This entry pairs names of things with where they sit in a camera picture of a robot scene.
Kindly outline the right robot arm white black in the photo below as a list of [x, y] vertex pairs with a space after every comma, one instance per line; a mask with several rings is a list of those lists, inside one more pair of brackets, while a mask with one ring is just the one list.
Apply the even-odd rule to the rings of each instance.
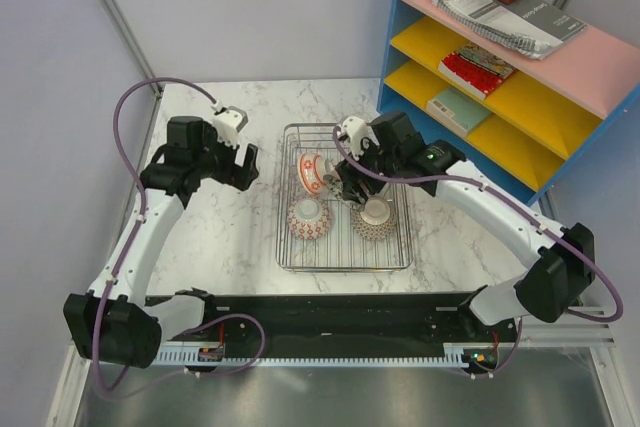
[[525, 267], [523, 275], [481, 287], [465, 301], [458, 328], [477, 341], [494, 325], [530, 315], [554, 323], [594, 282], [593, 233], [533, 211], [493, 183], [450, 143], [427, 143], [402, 111], [372, 123], [346, 117], [333, 130], [343, 159], [337, 165], [342, 197], [364, 203], [387, 184], [418, 187], [447, 201], [482, 225]]

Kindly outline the blue patterned bowl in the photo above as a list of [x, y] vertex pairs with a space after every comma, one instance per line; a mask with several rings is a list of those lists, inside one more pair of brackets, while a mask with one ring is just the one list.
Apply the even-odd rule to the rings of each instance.
[[293, 202], [287, 211], [287, 225], [295, 238], [317, 240], [331, 227], [331, 215], [326, 202], [305, 197]]

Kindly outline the grey patterned bowl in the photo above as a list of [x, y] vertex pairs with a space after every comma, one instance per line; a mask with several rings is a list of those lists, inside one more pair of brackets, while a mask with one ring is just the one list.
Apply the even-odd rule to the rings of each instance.
[[343, 182], [335, 173], [325, 174], [323, 181], [330, 194], [338, 201], [343, 201]]

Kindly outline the brown patterned bowl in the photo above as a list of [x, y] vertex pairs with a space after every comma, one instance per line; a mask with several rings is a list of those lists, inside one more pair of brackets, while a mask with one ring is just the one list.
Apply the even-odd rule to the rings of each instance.
[[364, 207], [351, 216], [354, 231], [365, 240], [378, 241], [389, 237], [397, 225], [393, 205], [386, 199], [370, 197]]

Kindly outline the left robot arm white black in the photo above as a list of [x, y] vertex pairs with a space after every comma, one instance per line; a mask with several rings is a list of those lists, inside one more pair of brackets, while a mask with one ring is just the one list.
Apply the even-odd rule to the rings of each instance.
[[245, 112], [229, 107], [212, 121], [175, 116], [166, 141], [141, 172], [142, 192], [105, 267], [84, 294], [71, 294], [63, 315], [81, 357], [146, 368], [162, 343], [188, 331], [208, 340], [219, 316], [205, 307], [206, 294], [194, 289], [146, 304], [152, 271], [171, 230], [206, 179], [247, 190], [257, 178], [258, 149], [249, 144], [236, 161]]

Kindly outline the orange patterned glass bowl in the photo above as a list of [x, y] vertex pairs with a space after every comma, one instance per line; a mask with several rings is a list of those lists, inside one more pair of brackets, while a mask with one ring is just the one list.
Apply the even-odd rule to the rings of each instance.
[[303, 189], [317, 196], [326, 187], [324, 177], [331, 170], [329, 161], [315, 152], [303, 153], [296, 162], [296, 173]]

